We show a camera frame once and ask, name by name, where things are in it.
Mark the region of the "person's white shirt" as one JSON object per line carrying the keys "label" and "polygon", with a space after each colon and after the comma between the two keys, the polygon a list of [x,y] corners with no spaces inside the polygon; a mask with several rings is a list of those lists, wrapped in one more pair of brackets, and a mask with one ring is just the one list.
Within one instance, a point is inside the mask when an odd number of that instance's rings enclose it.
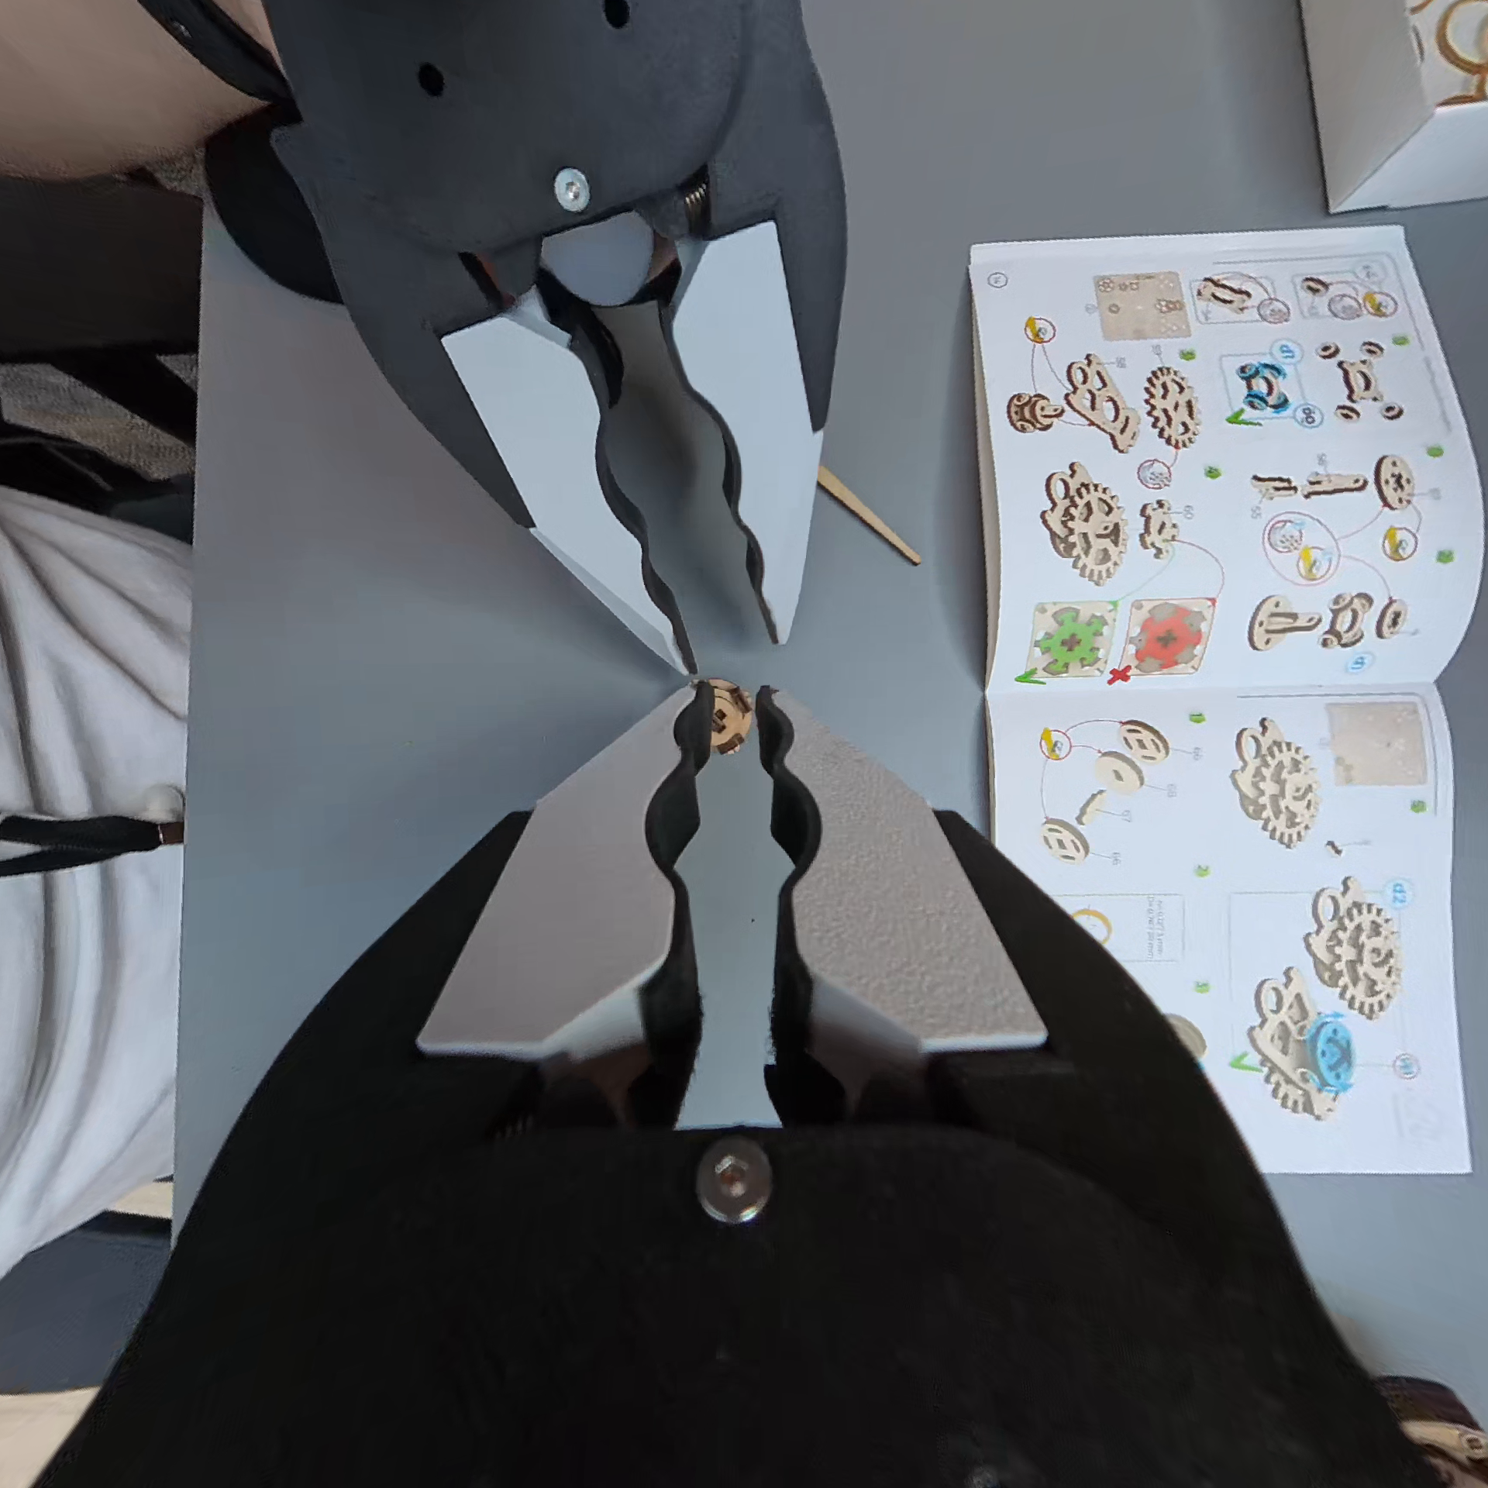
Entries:
{"label": "person's white shirt", "polygon": [[[3,495],[4,818],[181,819],[192,548]],[[3,885],[3,1267],[174,1168],[183,848]]]}

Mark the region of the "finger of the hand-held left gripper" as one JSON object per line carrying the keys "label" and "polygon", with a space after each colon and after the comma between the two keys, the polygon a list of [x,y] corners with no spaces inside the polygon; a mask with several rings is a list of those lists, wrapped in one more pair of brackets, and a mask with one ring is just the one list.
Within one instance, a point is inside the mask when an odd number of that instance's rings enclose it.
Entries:
{"label": "finger of the hand-held left gripper", "polygon": [[777,224],[677,240],[663,322],[690,391],[725,435],[724,488],[768,632],[791,637],[825,435],[814,428]]}
{"label": "finger of the hand-held left gripper", "polygon": [[442,339],[532,515],[536,538],[646,644],[692,674],[677,621],[646,587],[642,541],[603,490],[601,399],[541,293]]}

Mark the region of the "thin wooden stick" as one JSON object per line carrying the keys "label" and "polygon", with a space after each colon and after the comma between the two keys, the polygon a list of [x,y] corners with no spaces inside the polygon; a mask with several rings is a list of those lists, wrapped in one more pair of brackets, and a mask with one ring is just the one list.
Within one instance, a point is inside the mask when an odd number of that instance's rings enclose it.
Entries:
{"label": "thin wooden stick", "polygon": [[826,467],[826,463],[821,463],[817,469],[817,486],[911,564],[922,564],[922,552],[913,547],[888,520],[876,513],[876,509],[871,508],[860,495],[856,495],[833,470]]}

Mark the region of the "white cardboard box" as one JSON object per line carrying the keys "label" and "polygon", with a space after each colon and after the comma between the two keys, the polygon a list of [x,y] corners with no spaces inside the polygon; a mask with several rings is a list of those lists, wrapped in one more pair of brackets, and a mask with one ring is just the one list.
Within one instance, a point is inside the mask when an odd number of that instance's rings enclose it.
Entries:
{"label": "white cardboard box", "polygon": [[1487,3],[1303,1],[1333,213],[1487,196]]}

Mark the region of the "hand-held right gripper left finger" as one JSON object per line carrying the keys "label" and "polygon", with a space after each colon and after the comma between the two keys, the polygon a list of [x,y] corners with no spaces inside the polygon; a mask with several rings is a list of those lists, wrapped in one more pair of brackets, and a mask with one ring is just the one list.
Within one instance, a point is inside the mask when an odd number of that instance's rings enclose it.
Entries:
{"label": "hand-held right gripper left finger", "polygon": [[715,688],[685,685],[545,795],[428,1016],[429,1055],[585,1074],[626,1122],[677,1124],[702,1039],[690,895]]}

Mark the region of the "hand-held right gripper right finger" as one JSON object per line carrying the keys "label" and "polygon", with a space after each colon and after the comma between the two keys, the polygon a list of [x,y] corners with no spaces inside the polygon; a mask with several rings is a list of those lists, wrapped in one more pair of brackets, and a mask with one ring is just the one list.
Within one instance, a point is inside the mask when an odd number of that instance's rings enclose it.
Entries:
{"label": "hand-held right gripper right finger", "polygon": [[771,1094],[865,1094],[940,1053],[1042,1048],[1048,1025],[934,807],[791,694],[757,694],[771,830],[791,857]]}

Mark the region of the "puzzle instruction booklet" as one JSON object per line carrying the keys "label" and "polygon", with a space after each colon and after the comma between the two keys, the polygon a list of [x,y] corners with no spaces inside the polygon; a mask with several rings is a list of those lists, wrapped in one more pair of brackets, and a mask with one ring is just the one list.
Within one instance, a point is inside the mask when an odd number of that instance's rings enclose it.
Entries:
{"label": "puzzle instruction booklet", "polygon": [[1483,493],[1398,226],[975,245],[996,844],[1267,1174],[1468,1174],[1437,679]]}

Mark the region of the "black office chair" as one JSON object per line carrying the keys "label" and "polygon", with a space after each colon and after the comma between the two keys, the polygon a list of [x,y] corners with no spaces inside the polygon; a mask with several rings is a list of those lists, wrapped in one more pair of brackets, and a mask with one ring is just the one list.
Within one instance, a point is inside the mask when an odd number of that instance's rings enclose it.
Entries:
{"label": "black office chair", "polygon": [[3,477],[194,539],[203,203],[150,171],[3,182]]}

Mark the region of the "person's left forearm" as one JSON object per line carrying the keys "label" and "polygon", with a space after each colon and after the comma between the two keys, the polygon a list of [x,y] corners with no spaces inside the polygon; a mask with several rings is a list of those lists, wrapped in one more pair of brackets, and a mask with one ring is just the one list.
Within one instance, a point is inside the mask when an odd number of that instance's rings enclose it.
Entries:
{"label": "person's left forearm", "polygon": [[259,107],[137,1],[3,3],[3,173],[75,180],[192,155]]}

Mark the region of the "grey desk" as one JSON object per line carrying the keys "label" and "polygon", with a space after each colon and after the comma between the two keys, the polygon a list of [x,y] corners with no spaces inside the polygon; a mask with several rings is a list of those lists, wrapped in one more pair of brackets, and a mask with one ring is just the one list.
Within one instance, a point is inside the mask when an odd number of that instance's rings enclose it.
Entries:
{"label": "grey desk", "polygon": [[[1296,3],[807,3],[849,274],[826,461],[775,647],[720,437],[617,313],[614,451],[713,676],[784,685],[991,823],[973,244],[1328,222]],[[219,228],[203,268],[176,1223],[305,1014],[495,823],[681,678],[412,417],[343,309]]]}

